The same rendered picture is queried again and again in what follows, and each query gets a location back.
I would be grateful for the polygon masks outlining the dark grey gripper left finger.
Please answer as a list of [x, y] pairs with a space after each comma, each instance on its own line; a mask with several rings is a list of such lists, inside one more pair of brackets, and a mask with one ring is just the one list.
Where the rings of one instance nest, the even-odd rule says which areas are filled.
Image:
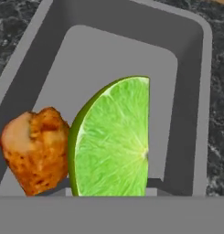
[[67, 193], [70, 191], [69, 187], [69, 179], [65, 178], [55, 188], [51, 188], [43, 193], [40, 193], [40, 197], [46, 196], [55, 196], [55, 197], [65, 197]]

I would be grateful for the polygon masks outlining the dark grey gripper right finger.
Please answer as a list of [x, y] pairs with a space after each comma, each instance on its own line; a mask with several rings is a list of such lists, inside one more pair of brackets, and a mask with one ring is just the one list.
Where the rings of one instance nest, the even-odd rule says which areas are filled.
[[164, 194], [163, 182], [159, 178], [149, 178], [147, 180], [146, 195], [148, 197], [160, 197]]

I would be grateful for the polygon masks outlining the green citrus wedge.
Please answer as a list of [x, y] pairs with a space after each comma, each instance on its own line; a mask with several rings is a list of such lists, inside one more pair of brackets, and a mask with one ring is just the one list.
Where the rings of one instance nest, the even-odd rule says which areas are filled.
[[150, 79], [132, 76], [100, 89], [69, 130], [75, 197], [143, 197], [148, 177]]

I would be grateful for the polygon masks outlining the browned chicken drumstick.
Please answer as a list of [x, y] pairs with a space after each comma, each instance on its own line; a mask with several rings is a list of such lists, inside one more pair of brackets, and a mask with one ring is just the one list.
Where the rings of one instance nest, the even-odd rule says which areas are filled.
[[0, 137], [4, 159], [27, 197], [55, 188], [68, 174], [69, 125], [53, 107], [24, 112]]

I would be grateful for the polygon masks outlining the grey tupperware container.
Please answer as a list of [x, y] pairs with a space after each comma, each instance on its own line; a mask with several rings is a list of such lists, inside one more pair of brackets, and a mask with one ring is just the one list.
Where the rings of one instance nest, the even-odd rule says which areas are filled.
[[[52, 106], [72, 121], [102, 87], [150, 79], [149, 178], [164, 194], [207, 187], [212, 32], [202, 17], [155, 0], [42, 0], [0, 77], [0, 134]], [[22, 188], [0, 148], [0, 197]]]

